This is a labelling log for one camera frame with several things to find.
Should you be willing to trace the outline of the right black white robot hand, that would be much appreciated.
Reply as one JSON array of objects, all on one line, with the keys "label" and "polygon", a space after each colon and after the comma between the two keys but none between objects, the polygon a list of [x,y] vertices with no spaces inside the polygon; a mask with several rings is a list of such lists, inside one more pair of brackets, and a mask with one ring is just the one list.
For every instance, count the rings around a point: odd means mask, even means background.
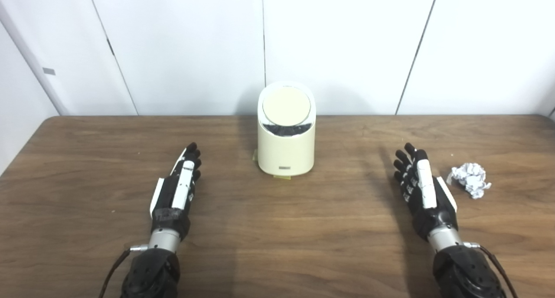
[{"label": "right black white robot hand", "polygon": [[397,150],[395,156],[394,179],[407,203],[417,235],[427,240],[434,229],[458,229],[453,198],[433,175],[427,152],[406,143],[404,150]]}]

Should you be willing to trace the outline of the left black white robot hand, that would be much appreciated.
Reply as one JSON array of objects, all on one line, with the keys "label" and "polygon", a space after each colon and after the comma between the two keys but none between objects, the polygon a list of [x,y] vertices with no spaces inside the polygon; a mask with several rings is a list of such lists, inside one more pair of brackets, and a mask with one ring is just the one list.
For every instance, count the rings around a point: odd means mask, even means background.
[{"label": "left black white robot hand", "polygon": [[189,211],[201,176],[200,156],[197,143],[190,143],[175,161],[170,174],[158,180],[150,204],[152,233],[170,229],[180,241],[188,234]]}]

